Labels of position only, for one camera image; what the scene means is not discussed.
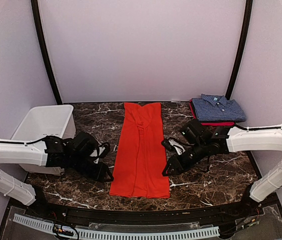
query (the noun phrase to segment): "white backdrop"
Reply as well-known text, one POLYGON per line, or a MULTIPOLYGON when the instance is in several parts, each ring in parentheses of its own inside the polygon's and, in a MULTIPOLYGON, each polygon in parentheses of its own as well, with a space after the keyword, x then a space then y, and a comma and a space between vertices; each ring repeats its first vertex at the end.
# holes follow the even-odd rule
POLYGON ((40 0, 65 103, 225 94, 245 0, 40 0))

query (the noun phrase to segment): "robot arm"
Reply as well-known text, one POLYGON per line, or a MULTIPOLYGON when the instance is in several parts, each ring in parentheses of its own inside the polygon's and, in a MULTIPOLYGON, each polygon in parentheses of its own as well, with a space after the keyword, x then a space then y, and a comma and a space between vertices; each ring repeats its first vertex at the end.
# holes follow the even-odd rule
MULTIPOLYGON (((0 164, 31 164, 44 167, 73 168, 86 178, 99 182, 113 181, 106 164, 99 162, 109 152, 109 144, 99 143, 90 134, 80 132, 73 139, 55 136, 28 142, 0 139, 0 164)), ((24 205, 36 201, 38 193, 0 169, 0 192, 24 205)))
MULTIPOLYGON (((273 150, 282 151, 282 124, 266 127, 245 128, 241 126, 218 127, 214 132, 202 126, 196 119, 180 130, 191 147, 169 158, 162 172, 164 176, 182 174, 195 167, 203 158, 216 154, 238 151, 273 150)), ((165 139, 162 145, 169 151, 177 152, 165 139)), ((282 187, 282 160, 267 175, 247 188, 242 201, 257 206, 268 195, 282 187)))

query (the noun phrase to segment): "white wall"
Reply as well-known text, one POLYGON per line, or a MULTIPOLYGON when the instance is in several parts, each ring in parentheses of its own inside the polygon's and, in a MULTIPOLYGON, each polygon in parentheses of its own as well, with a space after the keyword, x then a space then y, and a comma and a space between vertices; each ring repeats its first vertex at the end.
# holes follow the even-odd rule
POLYGON ((245 0, 40 0, 62 100, 225 94, 245 0))
MULTIPOLYGON (((34 106, 55 104, 42 61, 30 0, 0 0, 0 138, 11 138, 34 106)), ((19 179, 17 166, 4 170, 19 179)), ((0 194, 0 223, 8 198, 0 194)))
MULTIPOLYGON (((282 0, 254 1, 245 52, 233 98, 247 114, 249 126, 282 123, 282 0)), ((280 152, 255 152, 265 174, 280 152)), ((282 203, 282 189, 278 191, 282 203)))

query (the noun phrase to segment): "black pole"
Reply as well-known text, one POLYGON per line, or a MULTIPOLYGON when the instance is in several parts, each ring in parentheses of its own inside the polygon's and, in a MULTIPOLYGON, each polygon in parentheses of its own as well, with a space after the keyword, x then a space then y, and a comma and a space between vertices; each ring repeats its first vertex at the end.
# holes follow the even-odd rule
POLYGON ((249 23, 250 23, 250 17, 251 17, 251 12, 252 12, 252 3, 253 3, 253 0, 246 0, 245 2, 245 11, 244 11, 243 24, 242 24, 242 29, 241 29, 239 45, 237 47, 235 61, 234 61, 233 69, 232 69, 232 74, 231 74, 230 81, 227 86, 227 90, 225 94, 225 97, 228 100, 231 98, 233 89, 235 87, 243 52, 245 50, 249 23))
POLYGON ((31 0, 31 5, 32 5, 32 12, 33 12, 33 18, 34 18, 34 24, 35 24, 37 39, 39 41, 39 45, 40 45, 41 54, 42 54, 43 62, 44 62, 44 65, 45 65, 47 77, 49 78, 49 82, 50 82, 56 103, 58 105, 62 105, 63 103, 62 103, 61 96, 60 96, 60 93, 59 93, 59 90, 58 90, 58 86, 57 86, 55 76, 54 76, 53 71, 52 71, 50 58, 49 58, 49 54, 48 54, 48 49, 47 49, 47 45, 46 45, 46 41, 45 41, 45 36, 43 34, 43 28, 42 28, 42 24, 41 24, 38 0, 31 0))

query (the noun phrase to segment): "black marble tabletop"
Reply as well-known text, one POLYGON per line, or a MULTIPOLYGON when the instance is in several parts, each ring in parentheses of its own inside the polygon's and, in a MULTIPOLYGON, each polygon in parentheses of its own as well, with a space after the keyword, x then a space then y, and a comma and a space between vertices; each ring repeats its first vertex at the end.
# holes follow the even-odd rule
MULTIPOLYGON (((124 104, 76 103, 73 106, 77 132, 88 132, 101 143, 110 142, 111 151, 102 161, 113 169, 124 121, 124 104)), ((191 119, 189 103, 162 103, 165 137, 185 142, 178 130, 191 119)), ((205 168, 204 162, 199 167, 205 168)), ((163 211, 237 202, 247 185, 255 180, 257 176, 247 154, 237 152, 211 157, 207 173, 192 169, 181 175, 171 176, 168 199, 110 196, 111 183, 86 179, 71 169, 67 169, 62 176, 29 173, 26 182, 42 187, 48 202, 59 205, 117 211, 163 211)))

